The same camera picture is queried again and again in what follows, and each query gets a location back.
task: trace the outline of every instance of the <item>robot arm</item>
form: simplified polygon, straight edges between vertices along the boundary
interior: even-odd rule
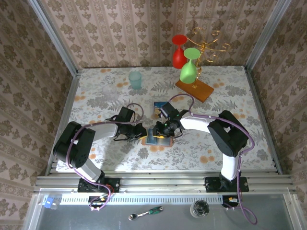
[[[211,133],[219,150],[223,153],[223,167],[220,174],[221,185],[227,189],[235,183],[238,153],[246,146],[248,140],[248,137],[242,131],[220,120],[188,116],[187,110],[179,112],[170,103],[166,103],[160,111],[161,115],[167,118],[167,121],[164,124],[157,122],[157,125],[153,128],[154,136],[159,138],[174,137],[176,129],[195,129]],[[229,111],[223,111],[219,114],[219,117],[243,127]]]
[[[70,152],[69,164],[73,169],[91,182],[101,181],[104,178],[103,171],[98,169],[88,158],[92,143],[102,138],[115,137],[114,141],[119,141],[137,140],[146,137],[147,132],[142,126],[142,123],[138,123],[135,126],[127,123],[131,120],[133,113],[133,110],[122,107],[118,115],[107,119],[110,123],[102,123],[101,125],[83,129],[74,141]],[[69,122],[53,148],[53,155],[58,157],[61,161],[66,162],[66,156],[71,140],[81,128],[82,126],[77,122]],[[124,135],[126,138],[118,139],[120,135]]]

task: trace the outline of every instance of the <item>patterned wallpaper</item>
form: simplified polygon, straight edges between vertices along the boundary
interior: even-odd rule
[[[26,0],[0,0],[0,230],[21,229],[71,75]]]
[[[280,162],[307,218],[307,1],[292,0],[253,71]]]
[[[185,34],[196,42],[194,27],[206,41],[222,35],[232,46],[214,65],[244,65],[276,0],[41,0],[78,68],[170,66]]]

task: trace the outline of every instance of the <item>metal frame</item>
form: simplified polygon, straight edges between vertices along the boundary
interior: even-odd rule
[[[282,170],[282,167],[280,165],[278,155],[277,155],[277,152],[276,152],[276,149],[275,149],[275,146],[274,146],[274,143],[273,143],[270,131],[269,131],[269,127],[268,127],[268,124],[265,120],[264,112],[263,112],[263,109],[262,109],[262,106],[261,106],[261,103],[260,103],[260,100],[259,100],[259,97],[258,97],[258,94],[257,94],[257,91],[256,91],[256,87],[255,87],[255,84],[254,84],[254,81],[253,81],[253,78],[252,78],[252,72],[249,69],[247,69],[246,67],[245,67],[245,72],[246,72],[246,77],[248,79],[251,94],[254,98],[256,109],[258,111],[259,118],[260,118],[260,121],[261,121],[261,124],[262,124],[264,136],[265,136],[267,143],[268,143],[268,146],[271,150],[271,156],[274,160],[276,170],[279,174],[283,174],[283,170]]]
[[[284,194],[284,200],[287,205],[287,209],[290,215],[293,228],[295,230],[307,229],[304,213],[299,204],[296,194]]]
[[[69,89],[69,93],[68,93],[66,103],[65,103],[65,106],[64,106],[64,109],[63,109],[63,114],[62,114],[61,120],[59,122],[59,127],[58,127],[57,134],[56,134],[56,137],[55,137],[54,142],[53,142],[52,149],[54,148],[55,144],[57,143],[58,139],[60,138],[62,132],[64,131],[64,129],[65,129],[65,127],[66,127],[66,125],[69,121],[69,117],[71,115],[71,109],[72,109],[73,101],[74,101],[74,98],[76,96],[76,92],[77,92],[77,89],[78,89],[81,73],[82,73],[82,71],[78,71],[76,77],[72,79],[71,87]],[[54,160],[55,160],[55,156],[51,153],[49,160],[48,160],[48,165],[47,165],[47,168],[46,168],[46,171],[45,171],[45,176],[49,176],[50,170],[51,170],[51,167],[52,167],[52,163],[53,163]]]
[[[246,62],[246,68],[252,70],[260,58],[265,46],[269,42],[272,34],[274,33],[278,23],[282,19],[285,11],[290,5],[291,0],[278,0],[272,14],[270,15],[266,25],[263,28],[263,31],[260,34],[248,60]]]
[[[64,44],[61,42],[54,26],[52,25],[51,20],[48,17],[47,12],[44,10],[41,2],[39,0],[29,0],[34,12],[38,16],[40,22],[42,23],[44,29],[46,30],[47,34],[49,35],[51,41],[53,42],[54,46],[56,47],[57,51],[61,55],[63,61],[65,62],[67,68],[71,72],[71,75],[75,77],[77,75],[77,67],[75,66],[73,60],[71,59],[67,49],[65,48]]]
[[[219,172],[105,172],[106,177],[120,178],[120,194],[126,195],[199,195],[206,194],[204,178],[219,176]],[[249,192],[254,194],[295,193],[295,186],[289,175],[276,172],[242,171],[247,177]],[[76,193],[80,177],[73,173],[59,173],[37,178],[34,193],[58,192]]]
[[[114,204],[123,205],[147,204],[163,202],[182,204],[183,200],[203,198],[219,199],[220,195],[235,195],[236,193],[206,193],[204,178],[218,176],[218,172],[105,172],[106,177],[121,178],[119,194],[114,194]],[[252,195],[283,195],[292,225],[295,230],[304,230],[305,219],[299,205],[295,186],[290,175],[279,175],[276,172],[250,171],[242,172],[247,177],[250,191],[244,196]],[[46,197],[60,200],[62,205],[87,205],[88,193],[77,193],[79,177],[71,173],[58,173],[53,176],[38,177],[30,209],[25,219],[24,229],[35,229]]]

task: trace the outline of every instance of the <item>clear plastic cup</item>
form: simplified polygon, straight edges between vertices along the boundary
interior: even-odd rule
[[[105,85],[102,88],[102,94],[105,96],[105,99],[108,101],[116,101],[118,99],[117,89],[115,85]]]
[[[205,217],[209,213],[209,205],[204,200],[197,200],[191,205],[190,212],[195,218]]]
[[[142,84],[142,75],[138,71],[133,71],[129,74],[129,81],[131,87],[135,90],[139,90]]]

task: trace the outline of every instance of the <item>green wine glass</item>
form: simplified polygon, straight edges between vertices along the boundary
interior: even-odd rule
[[[192,63],[192,60],[198,59],[200,55],[200,51],[196,48],[187,48],[184,51],[184,56],[189,59],[189,61],[181,69],[180,80],[183,83],[191,84],[195,81],[197,69],[196,66]]]

